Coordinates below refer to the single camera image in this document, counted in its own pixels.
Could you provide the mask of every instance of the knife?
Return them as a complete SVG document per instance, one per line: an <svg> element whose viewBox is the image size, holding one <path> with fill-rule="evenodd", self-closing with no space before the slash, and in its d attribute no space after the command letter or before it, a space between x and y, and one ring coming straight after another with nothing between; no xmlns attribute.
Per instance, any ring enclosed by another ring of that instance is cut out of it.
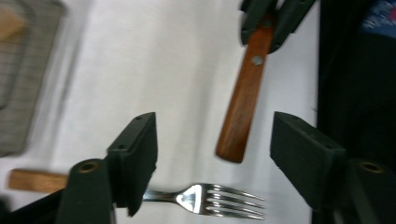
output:
<svg viewBox="0 0 396 224"><path fill-rule="evenodd" d="M247 42L245 57L216 148L216 155L226 161L241 163L244 159L265 58L271 48L274 25L274 17L266 14Z"/></svg>

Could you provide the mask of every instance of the wooden utensil handle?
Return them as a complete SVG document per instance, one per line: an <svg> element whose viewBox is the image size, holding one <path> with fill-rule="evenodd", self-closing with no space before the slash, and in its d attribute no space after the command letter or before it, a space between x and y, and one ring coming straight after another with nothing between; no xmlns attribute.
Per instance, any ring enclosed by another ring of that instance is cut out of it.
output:
<svg viewBox="0 0 396 224"><path fill-rule="evenodd" d="M226 161L241 163L244 158L264 61L271 47L273 26L273 18L266 15L261 26L247 42L245 57L216 148L216 154Z"/></svg>
<svg viewBox="0 0 396 224"><path fill-rule="evenodd" d="M59 189L64 189L66 183L67 175L22 169L11 170L8 178L8 187L10 189L24 189L45 193L52 193Z"/></svg>

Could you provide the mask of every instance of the dish rack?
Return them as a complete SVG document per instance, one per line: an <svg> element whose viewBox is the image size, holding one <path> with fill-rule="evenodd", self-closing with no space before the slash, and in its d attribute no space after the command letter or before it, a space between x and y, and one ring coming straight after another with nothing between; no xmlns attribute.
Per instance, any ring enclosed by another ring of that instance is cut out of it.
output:
<svg viewBox="0 0 396 224"><path fill-rule="evenodd" d="M0 41L0 156L26 146L52 45L64 14L53 0L0 0L26 27Z"/></svg>

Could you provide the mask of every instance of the silver utensil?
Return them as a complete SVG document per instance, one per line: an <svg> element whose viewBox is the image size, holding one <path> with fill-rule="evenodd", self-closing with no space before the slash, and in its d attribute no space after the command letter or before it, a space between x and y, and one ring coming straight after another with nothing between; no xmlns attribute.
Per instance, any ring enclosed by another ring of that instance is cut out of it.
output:
<svg viewBox="0 0 396 224"><path fill-rule="evenodd" d="M194 184L177 192L146 190L144 202L176 203L189 212L215 217L264 219L263 198L215 184Z"/></svg>

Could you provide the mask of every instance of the white table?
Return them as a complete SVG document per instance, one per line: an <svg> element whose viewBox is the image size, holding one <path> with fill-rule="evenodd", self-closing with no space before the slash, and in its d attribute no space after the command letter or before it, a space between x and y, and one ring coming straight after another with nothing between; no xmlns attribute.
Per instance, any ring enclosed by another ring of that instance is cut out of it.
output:
<svg viewBox="0 0 396 224"><path fill-rule="evenodd" d="M245 160L237 165L214 150L244 53L239 1L64 4L68 13L49 70L62 78L46 82L26 153L0 159L0 196L12 209L44 194L7 189L9 170L66 174L79 161L103 158L132 118L155 111L159 159L151 188L208 182L245 190L267 199L266 220L197 216L173 204L143 203L132 218L118 209L118 223L310 223L309 207L270 159L269 144L274 111L315 124L318 6L268 57Z"/></svg>

